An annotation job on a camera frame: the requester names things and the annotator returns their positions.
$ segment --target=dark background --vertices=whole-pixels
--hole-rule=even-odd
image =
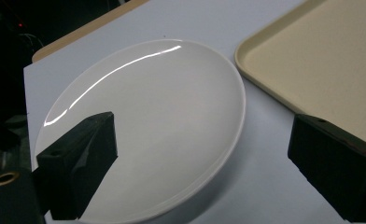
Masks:
[[[119,5],[117,0],[0,0],[0,121],[26,115],[23,68],[37,50]]]

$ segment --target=oval plate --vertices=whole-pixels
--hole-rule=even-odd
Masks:
[[[245,108],[243,81],[225,57],[190,41],[146,42],[69,85],[47,115],[35,154],[86,117],[112,111],[119,157],[80,221],[143,221],[209,182],[238,141]]]

